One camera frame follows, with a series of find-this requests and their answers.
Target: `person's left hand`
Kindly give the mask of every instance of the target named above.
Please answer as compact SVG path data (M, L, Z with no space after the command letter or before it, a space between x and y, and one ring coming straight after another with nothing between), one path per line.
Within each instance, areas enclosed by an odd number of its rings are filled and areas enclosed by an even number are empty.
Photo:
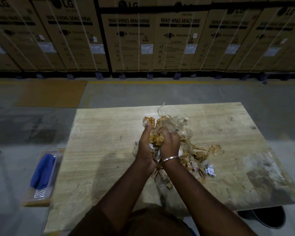
M153 173L153 171L157 167L157 163L153 160L153 157L151 154L151 148L149 146L150 133L152 130L153 130L153 125L148 122L139 140L138 153L136 155L136 161L141 166L146 168L146 170L148 171L150 175Z

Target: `wooden board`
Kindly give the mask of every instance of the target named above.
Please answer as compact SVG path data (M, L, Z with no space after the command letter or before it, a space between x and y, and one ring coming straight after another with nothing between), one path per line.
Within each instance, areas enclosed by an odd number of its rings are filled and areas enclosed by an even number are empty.
M133 162L132 149L144 116L158 106L78 109L58 174L45 233L72 229ZM210 156L216 177L204 186L231 210L295 204L295 185L241 103L170 105L168 115L189 117L192 143L220 144ZM161 205L150 178L135 209ZM167 210L188 215L175 189L165 195Z
M87 81L32 79L14 106L77 108Z

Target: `stack of boxes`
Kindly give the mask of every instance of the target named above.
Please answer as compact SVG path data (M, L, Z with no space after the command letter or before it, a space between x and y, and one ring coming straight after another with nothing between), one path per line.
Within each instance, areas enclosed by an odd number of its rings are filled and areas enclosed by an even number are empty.
M255 1L295 0L98 4L133 10ZM113 72L293 72L295 7L99 15L94 0L0 0L0 71L106 72L107 60Z

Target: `gray floor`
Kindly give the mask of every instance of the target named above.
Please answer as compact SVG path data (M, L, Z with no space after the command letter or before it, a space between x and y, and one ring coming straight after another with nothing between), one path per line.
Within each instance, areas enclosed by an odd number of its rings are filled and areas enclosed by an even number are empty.
M21 208L21 202L39 153L66 146L76 111L13 107L23 87L20 82L0 83L0 235L41 234L47 209ZM88 83L79 108L150 106L163 102L242 102L295 183L295 82L269 81L265 86L231 79L200 84ZM287 222L280 230L246 222L260 236L294 236L295 205L284 208ZM191 218L185 221L193 224Z

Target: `dark shirt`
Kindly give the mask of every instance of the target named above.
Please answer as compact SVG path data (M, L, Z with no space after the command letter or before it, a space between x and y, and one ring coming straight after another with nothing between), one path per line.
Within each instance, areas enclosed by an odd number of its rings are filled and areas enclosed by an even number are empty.
M98 206L90 209L69 236L126 235L126 236L192 236L181 219L162 208L148 208L132 212L120 233Z

